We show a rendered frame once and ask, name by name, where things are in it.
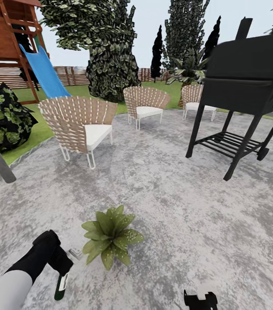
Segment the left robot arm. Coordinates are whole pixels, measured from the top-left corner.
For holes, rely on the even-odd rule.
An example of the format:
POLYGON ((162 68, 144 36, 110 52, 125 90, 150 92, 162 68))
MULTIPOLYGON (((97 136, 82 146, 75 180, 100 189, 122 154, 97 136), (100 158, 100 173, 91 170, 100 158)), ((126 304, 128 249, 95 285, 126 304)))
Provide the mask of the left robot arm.
POLYGON ((83 258, 82 250, 74 243, 63 249, 60 245, 58 235, 49 229, 17 255, 0 278, 0 310, 21 310, 31 286, 46 263, 64 277, 74 264, 69 254, 77 260, 83 258))

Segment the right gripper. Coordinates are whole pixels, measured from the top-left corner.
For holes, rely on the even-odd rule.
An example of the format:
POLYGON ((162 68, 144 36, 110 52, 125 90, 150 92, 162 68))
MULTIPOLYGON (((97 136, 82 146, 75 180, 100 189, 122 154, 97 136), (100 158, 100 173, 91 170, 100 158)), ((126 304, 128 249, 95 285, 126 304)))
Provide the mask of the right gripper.
POLYGON ((187 292, 184 290, 184 302, 186 306, 189 306, 189 310, 202 310, 209 308, 210 310, 217 309, 217 301, 214 294, 205 294, 206 300, 199 300, 197 295, 186 295, 187 292))

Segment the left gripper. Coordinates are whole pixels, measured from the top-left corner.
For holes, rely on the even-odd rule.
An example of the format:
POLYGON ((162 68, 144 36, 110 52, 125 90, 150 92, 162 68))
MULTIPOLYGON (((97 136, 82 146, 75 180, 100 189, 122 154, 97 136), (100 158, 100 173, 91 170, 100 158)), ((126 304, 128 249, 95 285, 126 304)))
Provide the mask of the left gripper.
POLYGON ((70 268, 73 266, 73 262, 71 259, 69 259, 62 250, 61 255, 53 262, 47 262, 54 270, 57 270, 63 277, 66 273, 70 270, 70 268))

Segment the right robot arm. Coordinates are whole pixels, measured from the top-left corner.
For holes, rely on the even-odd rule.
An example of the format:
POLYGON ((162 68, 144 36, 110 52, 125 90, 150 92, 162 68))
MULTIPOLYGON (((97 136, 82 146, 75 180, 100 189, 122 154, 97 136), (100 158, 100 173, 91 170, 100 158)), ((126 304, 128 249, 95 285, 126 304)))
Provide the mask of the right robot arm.
POLYGON ((189 306, 189 310, 218 310, 217 301, 213 294, 218 290, 218 286, 215 283, 203 283, 196 284, 196 295, 186 295, 184 290, 184 302, 186 306, 189 306))

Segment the insectifuge atomizer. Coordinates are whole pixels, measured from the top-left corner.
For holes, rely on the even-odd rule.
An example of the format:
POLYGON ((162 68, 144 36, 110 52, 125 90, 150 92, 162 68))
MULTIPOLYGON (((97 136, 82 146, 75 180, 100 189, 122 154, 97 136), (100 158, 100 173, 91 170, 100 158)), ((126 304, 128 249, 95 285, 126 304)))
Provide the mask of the insectifuge atomizer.
POLYGON ((54 294, 54 299, 57 301, 63 299, 64 297, 68 276, 69 276, 69 271, 68 273, 65 274, 64 277, 61 274, 59 274, 58 283, 57 283, 56 291, 54 294))

